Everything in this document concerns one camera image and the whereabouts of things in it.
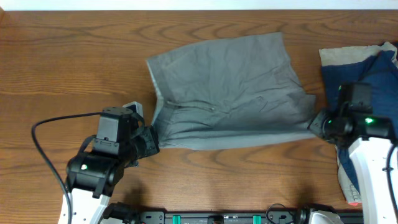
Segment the grey shorts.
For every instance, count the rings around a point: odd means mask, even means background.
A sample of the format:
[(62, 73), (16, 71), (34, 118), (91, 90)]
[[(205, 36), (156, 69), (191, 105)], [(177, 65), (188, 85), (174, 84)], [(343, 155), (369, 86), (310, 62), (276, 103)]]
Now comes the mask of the grey shorts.
[(315, 97), (280, 32), (207, 40), (147, 59), (162, 148), (220, 150), (310, 139)]

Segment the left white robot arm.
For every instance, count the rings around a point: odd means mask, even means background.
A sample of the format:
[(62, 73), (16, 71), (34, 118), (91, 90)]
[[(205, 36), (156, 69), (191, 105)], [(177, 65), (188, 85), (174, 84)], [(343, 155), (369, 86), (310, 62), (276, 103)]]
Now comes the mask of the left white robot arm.
[(142, 105), (131, 102), (107, 107), (97, 133), (87, 137), (67, 164), (66, 187), (59, 223), (140, 223), (139, 212), (111, 203), (115, 186), (128, 167), (158, 154), (159, 140), (143, 118)]

